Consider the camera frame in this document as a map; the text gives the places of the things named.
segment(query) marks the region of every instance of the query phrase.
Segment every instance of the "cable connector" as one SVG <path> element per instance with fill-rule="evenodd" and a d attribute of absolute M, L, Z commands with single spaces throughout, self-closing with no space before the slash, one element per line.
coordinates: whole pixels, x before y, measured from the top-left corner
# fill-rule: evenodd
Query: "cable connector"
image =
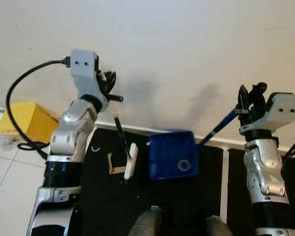
<path fill-rule="evenodd" d="M 70 59 L 71 57 L 64 57 L 63 60 L 61 60 L 61 63 L 64 64 L 67 68 L 70 68 Z"/>

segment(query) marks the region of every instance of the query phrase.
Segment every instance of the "white clip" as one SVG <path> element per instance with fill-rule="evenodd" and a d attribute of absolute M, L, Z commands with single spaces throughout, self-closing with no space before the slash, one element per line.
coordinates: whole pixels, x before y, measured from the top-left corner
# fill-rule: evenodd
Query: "white clip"
<path fill-rule="evenodd" d="M 134 168 L 136 166 L 136 161 L 137 161 L 137 155 L 138 155 L 138 147 L 135 143 L 131 144 L 130 147 L 130 156 L 127 158 L 127 165 L 126 165 L 126 170 L 124 172 L 124 179 L 129 180 L 134 173 Z"/>

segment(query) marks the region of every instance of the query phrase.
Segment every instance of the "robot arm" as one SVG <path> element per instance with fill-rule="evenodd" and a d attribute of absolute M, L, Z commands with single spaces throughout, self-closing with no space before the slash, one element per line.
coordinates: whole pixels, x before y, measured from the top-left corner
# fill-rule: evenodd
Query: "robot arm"
<path fill-rule="evenodd" d="M 242 86 L 238 108 L 241 135 L 247 141 L 244 163 L 247 187 L 257 223 L 257 236 L 295 236 L 289 199 L 281 176 L 282 158 L 278 153 L 276 129 L 295 120 L 295 95 L 274 93 L 267 103 L 262 93 L 255 94 L 253 109 L 249 110 L 247 90 Z"/>
<path fill-rule="evenodd" d="M 106 72 L 103 80 L 94 52 L 73 50 L 67 67 L 71 67 L 79 99 L 63 113 L 52 134 L 44 181 L 37 191 L 27 236 L 81 235 L 82 211 L 75 203 L 81 194 L 87 138 L 108 100 L 122 101 L 122 97 L 108 94 L 116 74 Z"/>

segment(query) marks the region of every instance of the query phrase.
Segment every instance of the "white wall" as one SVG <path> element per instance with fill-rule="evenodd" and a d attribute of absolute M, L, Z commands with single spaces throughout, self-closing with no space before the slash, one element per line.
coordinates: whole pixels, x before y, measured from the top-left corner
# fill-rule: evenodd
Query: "white wall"
<path fill-rule="evenodd" d="M 295 93 L 295 0 L 0 0 L 0 104 L 21 73 L 75 48 L 117 71 L 124 124 L 205 135 L 241 84 L 266 82 L 266 96 Z M 54 65 L 13 98 L 63 112 L 76 89 L 69 70 Z M 243 140 L 238 127 L 219 137 Z M 277 135 L 288 147 L 295 123 Z"/>

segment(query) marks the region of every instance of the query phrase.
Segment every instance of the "black mat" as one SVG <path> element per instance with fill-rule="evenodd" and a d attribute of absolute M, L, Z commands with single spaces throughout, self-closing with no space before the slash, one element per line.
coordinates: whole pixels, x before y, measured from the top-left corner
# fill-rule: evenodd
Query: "black mat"
<path fill-rule="evenodd" d="M 227 224 L 234 236 L 255 236 L 255 219 L 246 186 L 243 156 L 243 151 L 230 150 Z M 283 177 L 295 215 L 295 158 L 287 160 Z"/>
<path fill-rule="evenodd" d="M 150 181 L 148 137 L 126 133 L 139 147 L 134 176 L 128 186 L 123 174 L 109 175 L 107 154 L 122 164 L 125 154 L 117 132 L 97 129 L 84 163 L 82 199 L 85 236 L 126 236 L 138 216 L 151 205 L 170 208 L 173 219 L 168 236 L 204 235 L 204 219 L 219 215 L 223 150 L 203 148 L 196 177 Z"/>

